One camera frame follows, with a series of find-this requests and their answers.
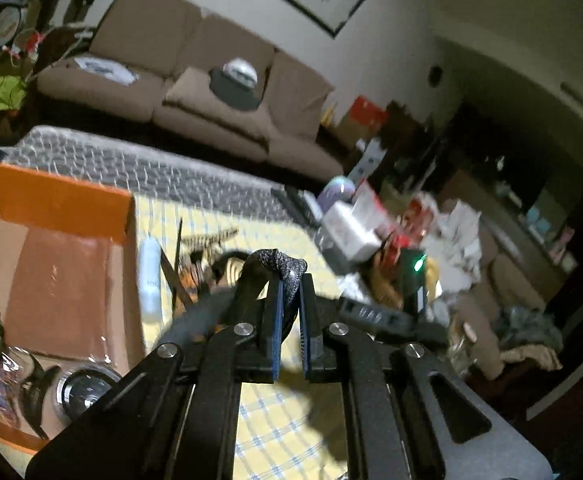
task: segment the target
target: metal bolt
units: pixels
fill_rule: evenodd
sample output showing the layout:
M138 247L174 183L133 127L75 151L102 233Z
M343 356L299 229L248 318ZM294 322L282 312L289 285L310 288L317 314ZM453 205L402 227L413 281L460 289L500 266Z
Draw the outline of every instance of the metal bolt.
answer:
M236 335L250 335L254 332L254 327L251 323L238 323L234 325L234 333Z
M329 332L334 335L345 335L349 332L349 327L345 323L332 323L329 325Z
M178 347L173 343L163 343L158 347L158 356L163 359L171 359L178 353Z
M425 355L425 348L418 343L408 343L407 346L405 346L405 353L410 357L420 359L423 355Z

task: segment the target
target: paper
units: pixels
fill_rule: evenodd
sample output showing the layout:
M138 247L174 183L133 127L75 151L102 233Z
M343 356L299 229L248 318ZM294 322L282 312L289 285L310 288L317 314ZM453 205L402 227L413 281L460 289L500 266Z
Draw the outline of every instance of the paper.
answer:
M110 59L100 59L92 56L75 57L76 64L86 72L100 75L110 81L129 86L136 81L139 76L127 69L126 66L111 61Z
M479 218L479 212L459 200L451 213L436 216L434 228L420 243L440 264L443 292L468 290L480 281Z

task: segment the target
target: green bag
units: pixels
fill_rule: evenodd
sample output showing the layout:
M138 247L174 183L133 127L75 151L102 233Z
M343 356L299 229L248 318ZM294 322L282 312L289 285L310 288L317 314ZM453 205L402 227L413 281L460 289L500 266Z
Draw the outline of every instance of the green bag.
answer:
M19 110L27 93L25 81L15 75L0 76L0 112Z

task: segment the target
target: couch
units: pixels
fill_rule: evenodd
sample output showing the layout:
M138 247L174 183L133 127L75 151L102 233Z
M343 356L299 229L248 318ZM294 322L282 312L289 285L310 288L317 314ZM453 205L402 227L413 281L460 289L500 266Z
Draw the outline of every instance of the couch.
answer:
M441 210L449 212L454 205L455 201L446 201ZM482 250L481 281L459 294L457 312L460 322L468 323L476 333L471 349L476 367L486 379L495 380L503 373L505 362L491 324L500 316L502 307L519 305L542 312L546 304L482 222L478 235Z
M84 72L72 59L44 69L38 93L135 124L157 126L256 164L291 170L320 182L343 168L316 144L321 108L332 86L273 44L216 14L205 17L186 0L115 0L89 54L127 66L139 78L129 86ZM254 139L197 110L167 104L165 95L188 68L209 72L240 57L258 72L273 131Z

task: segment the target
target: white bottle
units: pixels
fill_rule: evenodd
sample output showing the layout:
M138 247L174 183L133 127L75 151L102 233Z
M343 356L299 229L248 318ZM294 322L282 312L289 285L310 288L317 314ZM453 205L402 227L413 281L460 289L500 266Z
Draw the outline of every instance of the white bottle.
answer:
M138 256L138 295L143 319L160 322L160 244L147 236L140 244Z

